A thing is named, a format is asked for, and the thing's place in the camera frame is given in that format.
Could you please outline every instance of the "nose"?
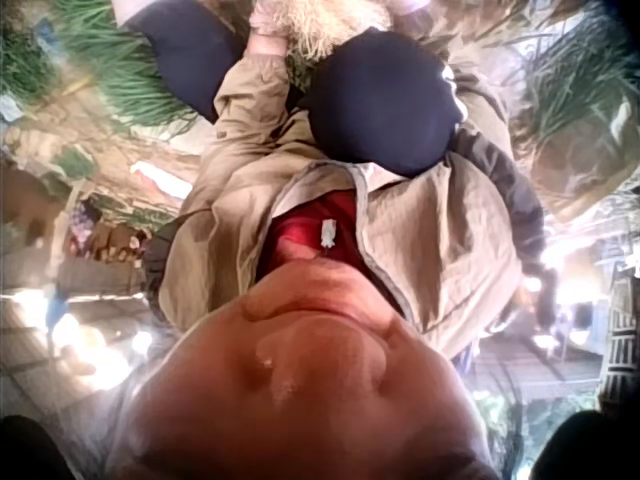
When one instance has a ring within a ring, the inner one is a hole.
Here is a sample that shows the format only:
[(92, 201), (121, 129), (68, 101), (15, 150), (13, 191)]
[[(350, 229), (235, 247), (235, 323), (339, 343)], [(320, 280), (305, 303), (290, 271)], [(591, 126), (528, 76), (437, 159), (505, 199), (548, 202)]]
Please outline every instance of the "nose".
[(272, 369), (276, 406), (371, 395), (387, 365), (385, 349), (372, 334), (330, 316), (303, 319), (265, 337), (256, 353)]

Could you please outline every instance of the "red shirt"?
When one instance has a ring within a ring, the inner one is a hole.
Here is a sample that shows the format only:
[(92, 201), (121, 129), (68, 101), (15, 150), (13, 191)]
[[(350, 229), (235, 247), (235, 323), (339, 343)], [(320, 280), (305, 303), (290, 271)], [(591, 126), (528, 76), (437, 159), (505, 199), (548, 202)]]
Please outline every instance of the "red shirt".
[[(322, 223), (336, 221), (335, 246), (322, 247)], [(354, 190), (327, 193), (273, 220), (258, 266), (257, 280), (292, 260), (323, 256), (347, 263), (371, 278), (356, 241)]]

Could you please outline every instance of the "hand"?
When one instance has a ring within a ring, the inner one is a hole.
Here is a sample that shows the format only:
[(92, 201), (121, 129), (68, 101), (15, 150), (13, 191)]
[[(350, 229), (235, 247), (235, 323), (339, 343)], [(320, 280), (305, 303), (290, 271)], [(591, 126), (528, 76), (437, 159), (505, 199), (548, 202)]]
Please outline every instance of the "hand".
[(253, 13), (249, 17), (251, 30), (258, 35), (272, 37), (288, 37), (289, 31), (287, 27), (282, 25), (285, 23), (283, 12), (286, 12), (287, 0), (257, 0)]
[(409, 15), (431, 3), (431, 0), (387, 0), (387, 8), (398, 17)]
[(247, 53), (284, 57), (288, 49), (289, 31), (283, 27), (284, 2), (289, 0), (258, 0), (249, 24), (251, 35)]

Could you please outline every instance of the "sleeve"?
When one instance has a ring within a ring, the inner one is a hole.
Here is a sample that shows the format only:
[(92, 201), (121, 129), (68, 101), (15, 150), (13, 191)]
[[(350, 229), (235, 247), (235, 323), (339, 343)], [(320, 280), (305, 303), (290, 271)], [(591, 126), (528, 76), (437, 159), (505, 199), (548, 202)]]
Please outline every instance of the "sleeve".
[(214, 100), (220, 118), (181, 214), (208, 208), (233, 173), (275, 149), (284, 125), (289, 79), (284, 59), (248, 54), (224, 78)]
[(545, 249), (544, 210), (529, 179), (511, 156), (482, 133), (463, 127), (452, 150), (473, 163), (498, 190), (504, 201), (513, 231), (513, 243), (523, 271), (538, 276), (543, 267), (540, 257)]

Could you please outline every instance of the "beige jacket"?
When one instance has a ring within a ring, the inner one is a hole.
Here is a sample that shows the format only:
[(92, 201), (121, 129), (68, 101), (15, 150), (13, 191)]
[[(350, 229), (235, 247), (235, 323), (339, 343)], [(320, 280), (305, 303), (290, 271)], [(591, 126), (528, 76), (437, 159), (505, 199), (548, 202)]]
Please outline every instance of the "beige jacket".
[(244, 294), (274, 217), (353, 188), (367, 266), (431, 345), (450, 357), (462, 350), (507, 304), (522, 267), (505, 204), (512, 182), (501, 195), (500, 182), (496, 188), (476, 166), (491, 170), (510, 152), (504, 117), (477, 77), (459, 78), (469, 121), (441, 164), (407, 180), (373, 164), (326, 158), (307, 112), (285, 111), (284, 60), (242, 59), (215, 99), (217, 140), (203, 156), (182, 208), (190, 216), (169, 252), (159, 295), (167, 319), (186, 331)]

